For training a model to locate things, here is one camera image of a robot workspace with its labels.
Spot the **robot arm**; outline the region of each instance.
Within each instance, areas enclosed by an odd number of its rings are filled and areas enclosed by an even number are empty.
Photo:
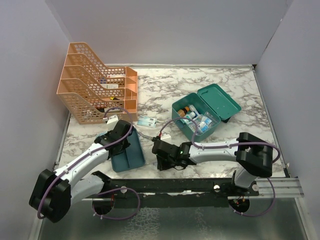
[[[99,176],[90,175],[84,179],[83,177],[94,167],[112,156],[122,153],[129,147],[130,143],[127,139],[124,139],[111,147],[102,148],[102,146],[121,139],[128,132],[129,128],[130,123],[119,120],[113,130],[98,136],[88,150],[72,162],[55,171],[48,169],[42,171],[34,186],[29,205],[38,210],[45,191],[57,176],[63,172],[65,172],[65,174],[61,176],[50,189],[41,208],[41,213],[53,223],[62,219],[72,204],[93,194],[100,193],[105,183]],[[68,169],[75,162],[79,161],[79,159],[82,160],[74,167]]]
[[[248,189],[257,177],[271,177],[273,149],[269,146],[250,145],[250,142],[264,142],[263,140],[242,132],[239,137],[229,142],[197,143],[198,146],[224,148],[197,148],[191,142],[184,142],[179,147],[169,144],[155,137],[152,153],[157,156],[157,168],[167,170],[180,166],[196,165],[208,161],[233,161],[241,165],[240,170],[233,173],[233,184],[242,189]],[[232,146],[235,143],[247,143],[243,146]]]

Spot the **marble countertop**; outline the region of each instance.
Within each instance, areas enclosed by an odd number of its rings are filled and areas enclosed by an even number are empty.
[[[160,128],[171,119],[172,103],[189,93],[210,84],[218,84],[241,107],[242,111],[228,123],[221,122],[215,132],[204,140],[221,142],[237,138],[240,132],[249,132],[269,143],[275,143],[261,95],[250,68],[135,68],[138,72],[138,115],[157,118],[156,128],[136,126],[148,136],[156,136]],[[88,149],[97,134],[105,132],[105,124],[80,125],[71,117],[59,167],[62,167]],[[171,135],[172,143],[179,146],[189,140],[172,123],[164,133]],[[111,178],[230,178],[239,168],[237,162],[215,161],[188,166],[184,170],[157,170],[157,158],[151,152],[153,143],[140,138],[145,166],[116,173],[108,160],[92,172],[101,171]],[[281,161],[273,164],[273,177],[285,177]]]

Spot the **small box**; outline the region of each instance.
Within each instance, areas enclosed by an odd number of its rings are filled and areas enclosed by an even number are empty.
[[[194,138],[195,142],[201,142],[209,137],[221,121],[227,123],[233,115],[241,111],[241,106],[215,83],[200,88],[197,93],[190,93],[174,102],[172,104],[172,119],[180,117],[177,112],[189,105],[193,105],[200,114],[205,114],[205,112],[210,113],[217,121],[208,131],[196,135]],[[191,140],[194,132],[190,127],[183,124],[180,120],[175,121],[175,124]]]

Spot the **orange plastic file organizer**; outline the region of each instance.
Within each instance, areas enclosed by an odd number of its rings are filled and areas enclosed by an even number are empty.
[[[117,84],[118,88],[106,88]],[[69,45],[62,70],[58,96],[80,124],[103,123],[101,109],[127,109],[138,120],[138,74],[127,66],[105,66],[84,42]],[[120,119],[129,120],[125,112],[114,110]]]

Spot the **white wall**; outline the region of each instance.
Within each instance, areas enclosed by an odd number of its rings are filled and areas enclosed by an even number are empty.
[[[320,237],[320,1],[294,0],[256,73],[289,171]]]
[[[43,0],[0,1],[0,239],[27,239],[39,173],[66,122],[56,96],[68,40]]]
[[[257,64],[292,0],[46,1],[104,63],[223,65]]]

